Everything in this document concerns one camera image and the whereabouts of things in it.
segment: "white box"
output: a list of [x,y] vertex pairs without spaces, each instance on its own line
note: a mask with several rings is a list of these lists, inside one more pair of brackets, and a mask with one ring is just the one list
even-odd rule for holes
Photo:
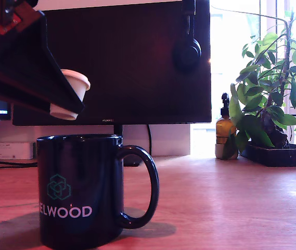
[[32,142],[0,143],[0,160],[30,160],[32,158]]

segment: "black mug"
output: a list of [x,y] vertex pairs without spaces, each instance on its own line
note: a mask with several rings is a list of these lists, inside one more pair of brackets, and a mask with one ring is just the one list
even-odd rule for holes
[[[148,168],[151,198],[146,213],[124,213],[123,158],[139,156]],[[159,179],[141,147],[122,146],[110,134],[37,139],[41,242],[53,249],[86,249],[114,240],[124,228],[144,226],[155,213]]]

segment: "mug handle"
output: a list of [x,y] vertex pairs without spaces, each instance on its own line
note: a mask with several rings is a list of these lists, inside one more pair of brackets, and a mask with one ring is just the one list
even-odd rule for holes
[[151,183],[151,197],[149,207],[143,216],[139,218],[134,218],[124,212],[120,213],[117,219],[117,223],[119,224],[119,226],[126,229],[141,228],[145,224],[147,224],[156,211],[159,197],[159,178],[155,162],[153,161],[152,157],[143,148],[139,146],[129,145],[119,147],[117,159],[122,160],[125,156],[131,154],[140,157],[147,166]]

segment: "cube logo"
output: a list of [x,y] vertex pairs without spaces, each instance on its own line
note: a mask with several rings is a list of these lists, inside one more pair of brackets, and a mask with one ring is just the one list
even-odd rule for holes
[[71,196],[71,186],[59,174],[52,176],[47,185],[47,195],[52,199],[64,200]]

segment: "wooden desk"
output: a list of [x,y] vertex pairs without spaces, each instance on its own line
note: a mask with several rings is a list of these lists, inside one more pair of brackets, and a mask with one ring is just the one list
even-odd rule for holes
[[[296,168],[191,156],[155,159],[160,200],[150,223],[99,249],[296,249]],[[144,166],[125,168],[125,207],[148,206]],[[38,235],[37,169],[0,170],[0,249],[47,249]]]

